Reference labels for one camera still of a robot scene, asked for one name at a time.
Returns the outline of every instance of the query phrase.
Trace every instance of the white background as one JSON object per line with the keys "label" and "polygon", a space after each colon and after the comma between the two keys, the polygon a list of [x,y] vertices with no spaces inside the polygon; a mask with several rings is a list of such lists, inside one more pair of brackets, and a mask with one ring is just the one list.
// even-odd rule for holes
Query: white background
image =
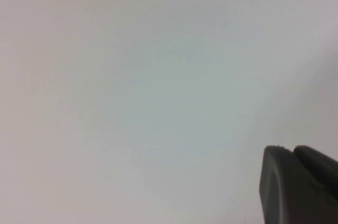
{"label": "white background", "polygon": [[263,223],[264,147],[338,158],[336,0],[0,0],[0,222]]}

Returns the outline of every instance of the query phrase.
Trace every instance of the ceiling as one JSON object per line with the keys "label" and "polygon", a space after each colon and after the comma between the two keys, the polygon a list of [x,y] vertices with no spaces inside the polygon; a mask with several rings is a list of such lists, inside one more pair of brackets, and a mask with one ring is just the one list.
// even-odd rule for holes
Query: ceiling
{"label": "ceiling", "polygon": [[338,157],[336,0],[0,0],[1,223],[263,223],[265,146]]}

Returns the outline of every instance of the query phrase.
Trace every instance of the black plastic object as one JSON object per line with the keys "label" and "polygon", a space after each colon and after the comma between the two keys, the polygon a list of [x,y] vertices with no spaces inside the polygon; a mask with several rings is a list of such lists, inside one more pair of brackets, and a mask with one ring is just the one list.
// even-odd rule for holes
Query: black plastic object
{"label": "black plastic object", "polygon": [[310,147],[266,147],[259,192],[265,224],[338,224],[338,162]]}

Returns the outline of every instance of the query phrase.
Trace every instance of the white wall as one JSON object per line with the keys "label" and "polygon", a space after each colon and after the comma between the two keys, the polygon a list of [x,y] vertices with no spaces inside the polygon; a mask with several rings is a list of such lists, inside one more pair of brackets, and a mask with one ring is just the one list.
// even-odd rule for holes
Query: white wall
{"label": "white wall", "polygon": [[0,0],[1,223],[262,223],[266,145],[338,157],[336,0]]}

